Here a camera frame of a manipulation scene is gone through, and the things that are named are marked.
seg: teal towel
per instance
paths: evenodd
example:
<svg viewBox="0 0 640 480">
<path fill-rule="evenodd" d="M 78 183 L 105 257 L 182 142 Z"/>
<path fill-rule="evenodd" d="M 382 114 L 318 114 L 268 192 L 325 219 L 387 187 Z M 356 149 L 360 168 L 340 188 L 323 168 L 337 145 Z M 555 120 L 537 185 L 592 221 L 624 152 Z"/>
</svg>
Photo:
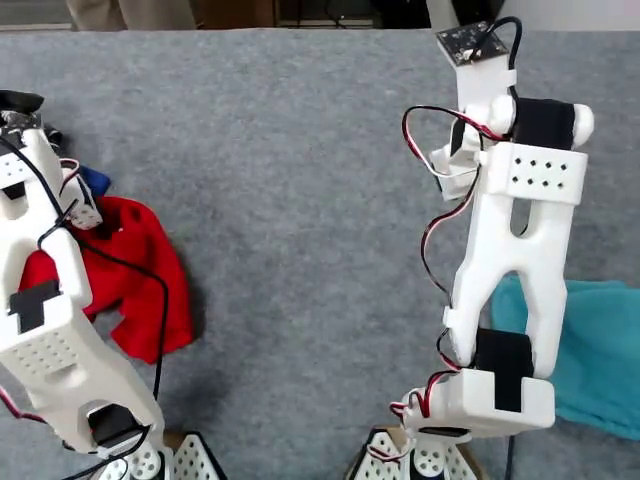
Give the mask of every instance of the teal towel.
<svg viewBox="0 0 640 480">
<path fill-rule="evenodd" d="M 558 360 L 551 376 L 556 414 L 640 440 L 640 290 L 622 282 L 567 282 Z M 493 328 L 524 333 L 527 306 L 517 276 L 491 302 Z"/>
</svg>

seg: pants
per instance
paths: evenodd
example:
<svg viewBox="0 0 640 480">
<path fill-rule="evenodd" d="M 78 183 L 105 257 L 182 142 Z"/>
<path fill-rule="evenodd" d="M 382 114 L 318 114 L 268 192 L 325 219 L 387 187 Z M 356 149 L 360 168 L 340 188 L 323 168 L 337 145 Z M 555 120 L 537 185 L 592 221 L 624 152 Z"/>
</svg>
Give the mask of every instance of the pants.
<svg viewBox="0 0 640 480">
<path fill-rule="evenodd" d="M 192 30 L 189 0 L 67 0 L 78 30 Z"/>
</svg>

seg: red cloth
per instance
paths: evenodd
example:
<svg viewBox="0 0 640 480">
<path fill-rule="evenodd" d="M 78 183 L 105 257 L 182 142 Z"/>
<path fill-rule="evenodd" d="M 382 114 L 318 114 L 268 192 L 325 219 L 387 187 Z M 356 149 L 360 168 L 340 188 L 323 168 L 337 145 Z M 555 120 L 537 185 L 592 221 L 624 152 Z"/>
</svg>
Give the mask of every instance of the red cloth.
<svg viewBox="0 0 640 480">
<path fill-rule="evenodd" d="M 102 197 L 99 207 L 104 225 L 74 234 L 109 255 L 140 265 L 161 277 L 169 287 L 169 310 L 164 352 L 193 341 L 186 275 L 155 214 L 141 203 L 118 197 Z M 162 319 L 162 288 L 152 278 L 124 265 L 83 250 L 82 257 L 93 292 L 93 303 L 85 314 L 95 314 L 118 305 L 124 319 L 111 332 L 112 338 L 132 357 L 153 363 L 158 357 Z M 32 287 L 57 274 L 51 258 L 35 252 L 27 261 L 20 289 Z"/>
</svg>

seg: gray carpet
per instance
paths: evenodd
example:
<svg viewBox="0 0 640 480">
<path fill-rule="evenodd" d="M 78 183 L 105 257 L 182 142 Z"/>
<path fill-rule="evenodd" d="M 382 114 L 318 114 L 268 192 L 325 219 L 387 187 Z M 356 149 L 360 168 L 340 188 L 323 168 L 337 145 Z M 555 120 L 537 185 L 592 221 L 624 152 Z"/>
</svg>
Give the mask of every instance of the gray carpet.
<svg viewBox="0 0 640 480">
<path fill-rule="evenodd" d="M 522 96 L 596 113 L 569 278 L 640 284 L 639 51 L 638 34 L 532 33 L 522 45 Z M 204 333 L 167 358 L 168 425 L 201 430 L 232 479 L 339 478 L 370 427 L 392 420 L 388 402 L 439 366 L 441 297 L 418 245 L 444 207 L 400 133 L 408 105 L 455 105 L 431 34 L 1 36 L 0 61 L 2 88 L 46 96 L 73 154 L 111 175 L 112 193 L 150 205 L 184 257 Z M 448 124 L 416 122 L 417 137 L 439 146 Z M 447 279 L 467 221 L 435 240 Z M 0 411 L 3 478 L 86 464 L 25 423 Z M 505 445 L 472 443 L 493 478 Z M 640 477 L 638 443 L 564 421 L 518 447 L 516 480 Z"/>
</svg>

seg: white plastic part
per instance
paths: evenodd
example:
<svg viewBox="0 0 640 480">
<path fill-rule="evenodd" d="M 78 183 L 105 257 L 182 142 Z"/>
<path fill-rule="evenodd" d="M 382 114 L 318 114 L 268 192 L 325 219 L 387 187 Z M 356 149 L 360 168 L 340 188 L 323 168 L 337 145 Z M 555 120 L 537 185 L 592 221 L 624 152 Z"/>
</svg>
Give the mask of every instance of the white plastic part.
<svg viewBox="0 0 640 480">
<path fill-rule="evenodd" d="M 593 111 L 586 105 L 575 104 L 574 111 L 576 119 L 573 125 L 573 148 L 583 145 L 595 128 L 595 118 Z"/>
<path fill-rule="evenodd" d="M 516 106 L 511 95 L 499 95 L 491 102 L 486 125 L 492 132 L 504 135 L 511 130 L 515 117 Z"/>
<path fill-rule="evenodd" d="M 387 432 L 375 433 L 369 445 L 391 455 L 400 453 Z M 403 478 L 401 477 L 402 472 L 399 463 L 385 463 L 372 457 L 369 453 L 365 453 L 360 464 L 354 467 L 354 472 L 354 480 L 401 480 Z"/>
<path fill-rule="evenodd" d="M 160 455 L 149 442 L 144 442 L 138 450 L 127 457 L 131 476 L 136 480 L 152 480 L 160 472 Z"/>
<path fill-rule="evenodd" d="M 495 408 L 493 372 L 462 369 L 446 382 L 436 384 L 429 402 L 430 416 L 424 418 L 419 407 L 403 412 L 403 423 L 409 435 L 417 436 L 424 427 L 455 427 L 470 430 L 470 436 L 451 442 L 468 441 L 471 437 L 513 435 L 525 430 L 548 428 L 555 421 L 553 385 L 547 380 L 522 379 L 522 411 Z"/>
<path fill-rule="evenodd" d="M 53 152 L 41 130 L 27 130 L 23 134 L 26 145 L 22 153 L 43 174 L 53 192 L 62 186 L 60 159 Z M 15 155 L 4 155 L 0 161 Z M 33 173 L 24 179 L 25 209 L 17 212 L 13 201 L 0 196 L 1 209 L 7 215 L 0 218 L 0 307 L 6 309 L 9 296 L 18 290 L 24 264 L 31 253 L 37 250 L 38 239 L 58 219 L 44 188 Z M 53 259 L 60 279 L 60 290 L 69 295 L 81 308 L 91 303 L 91 289 L 87 279 L 82 255 L 69 232 L 58 229 L 42 242 L 43 250 Z"/>
<path fill-rule="evenodd" d="M 587 169 L 584 153 L 500 142 L 480 159 L 487 171 L 482 188 L 485 193 L 580 203 Z"/>
<path fill-rule="evenodd" d="M 76 206 L 69 215 L 74 227 L 80 230 L 91 230 L 102 223 L 102 215 L 91 195 L 91 190 L 80 175 L 76 175 L 65 185 L 60 194 L 60 200 L 63 210 L 77 200 Z"/>
<path fill-rule="evenodd" d="M 187 435 L 174 457 L 173 480 L 220 480 L 200 437 Z"/>
<path fill-rule="evenodd" d="M 389 453 L 399 451 L 387 432 L 377 432 L 369 445 Z M 419 477 L 411 475 L 411 464 Z M 419 434 L 412 453 L 398 462 L 382 462 L 366 453 L 359 464 L 354 465 L 353 480 L 476 480 L 476 474 L 469 466 L 458 447 L 451 443 L 442 443 Z"/>
<path fill-rule="evenodd" d="M 498 95 L 507 93 L 510 86 L 515 85 L 517 76 L 515 71 L 509 71 L 508 55 L 456 66 L 442 44 L 437 43 L 456 72 L 459 110 L 465 110 L 470 104 L 488 104 Z"/>
<path fill-rule="evenodd" d="M 444 148 L 434 150 L 429 154 L 429 159 L 436 170 L 455 175 L 453 177 L 437 179 L 442 189 L 442 198 L 447 201 L 464 197 L 473 183 L 475 176 L 473 169 L 477 166 L 473 160 L 473 155 L 460 155 L 463 154 L 462 151 L 459 151 L 460 154 L 457 156 L 456 161 L 452 161 L 452 158 L 449 156 L 450 151 L 451 145 L 447 144 Z"/>
<path fill-rule="evenodd" d="M 44 133 L 26 130 L 23 143 L 22 152 L 57 195 L 63 179 L 60 159 Z M 8 157 L 15 159 L 10 154 L 2 160 Z M 106 346 L 82 312 L 92 295 L 80 250 L 67 230 L 57 229 L 42 242 L 60 280 L 60 295 L 42 303 L 43 324 L 20 333 L 18 314 L 8 313 L 10 295 L 18 290 L 28 256 L 58 219 L 30 170 L 24 187 L 20 212 L 13 201 L 0 196 L 5 214 L 0 217 L 0 362 L 25 387 L 37 413 L 76 451 L 97 449 L 105 456 L 124 451 L 135 441 L 111 450 L 96 448 L 87 414 L 112 403 L 128 408 L 140 424 L 150 426 L 147 439 L 160 448 L 164 419 L 151 392 L 129 362 Z"/>
<path fill-rule="evenodd" d="M 131 480 L 131 468 L 127 460 L 111 462 L 102 471 L 98 480 Z"/>
<path fill-rule="evenodd" d="M 22 334 L 17 314 L 0 314 L 0 362 L 24 385 L 38 414 L 71 447 L 88 453 L 95 444 L 87 415 L 115 403 L 151 425 L 147 438 L 161 446 L 162 412 L 131 364 L 107 347 L 67 295 L 43 307 L 44 325 Z"/>
<path fill-rule="evenodd" d="M 442 475 L 447 469 L 445 451 L 444 444 L 419 438 L 412 455 L 416 471 L 424 478 L 437 478 Z"/>
<path fill-rule="evenodd" d="M 569 232 L 586 161 L 581 153 L 506 142 L 489 150 L 474 200 L 467 254 L 454 282 L 453 309 L 446 308 L 444 314 L 463 366 L 473 357 L 482 307 L 500 279 L 517 271 L 529 309 L 527 334 L 535 376 L 546 378 L 553 371 L 566 300 L 563 273 Z M 515 198 L 533 200 L 523 237 L 511 232 Z"/>
<path fill-rule="evenodd" d="M 173 478 L 173 452 L 169 448 L 162 450 L 162 459 L 150 445 L 143 446 L 125 459 L 111 462 L 92 480 L 151 480 L 156 478 L 164 463 L 164 480 Z"/>
</svg>

